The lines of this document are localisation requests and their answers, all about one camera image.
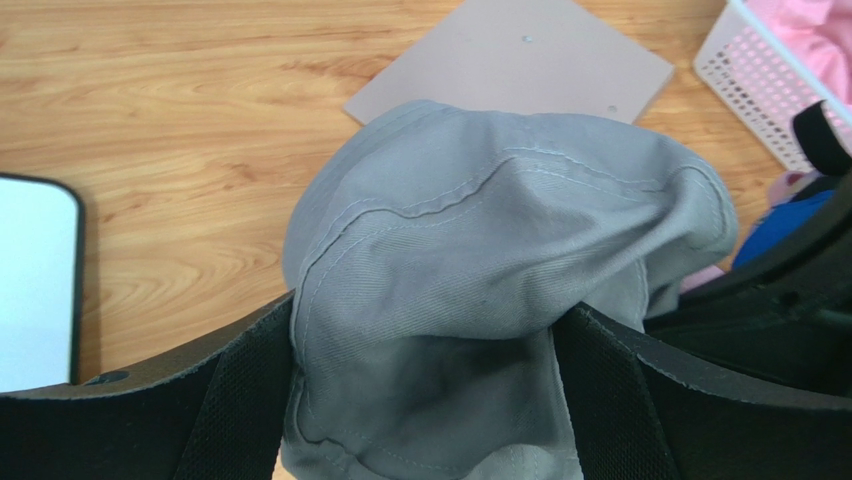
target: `pink cloth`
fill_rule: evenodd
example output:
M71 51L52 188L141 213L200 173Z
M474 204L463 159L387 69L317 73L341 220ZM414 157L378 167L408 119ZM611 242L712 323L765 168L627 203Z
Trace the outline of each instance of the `pink cloth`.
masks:
M710 280L719 278L724 274L725 271L715 265L707 267L704 270L699 270L683 279L680 283L680 293L686 293L696 287L700 287Z
M748 0L747 5L852 110L852 0Z

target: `wooden floor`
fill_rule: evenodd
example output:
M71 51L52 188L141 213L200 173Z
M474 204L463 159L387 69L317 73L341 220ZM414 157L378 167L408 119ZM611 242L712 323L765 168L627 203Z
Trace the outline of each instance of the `wooden floor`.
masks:
M0 171L88 208L82 376L282 294L290 212L358 130L343 103L459 2L0 0ZM579 3L677 65L641 125L754 221L781 167L690 69L724 0Z

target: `gray cap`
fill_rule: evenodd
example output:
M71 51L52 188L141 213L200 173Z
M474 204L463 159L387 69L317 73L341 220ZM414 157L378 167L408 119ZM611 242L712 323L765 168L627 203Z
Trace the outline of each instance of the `gray cap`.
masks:
M284 465L304 480L582 478L548 326L586 302L642 330L736 237L719 177L665 136L425 101L385 114L287 232Z

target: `beige cardboard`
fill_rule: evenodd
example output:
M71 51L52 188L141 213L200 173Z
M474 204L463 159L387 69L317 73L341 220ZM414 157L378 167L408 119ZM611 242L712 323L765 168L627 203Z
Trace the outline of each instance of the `beige cardboard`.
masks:
M367 123L410 100L633 123L674 67L569 0L467 0L344 109Z

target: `white plastic basket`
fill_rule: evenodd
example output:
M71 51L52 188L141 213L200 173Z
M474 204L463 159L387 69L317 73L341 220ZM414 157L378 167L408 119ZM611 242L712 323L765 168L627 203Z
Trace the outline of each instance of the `white plastic basket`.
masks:
M826 100L840 141L852 146L852 112L802 64L743 0L728 0L694 62L698 76L790 170L813 170L792 118Z

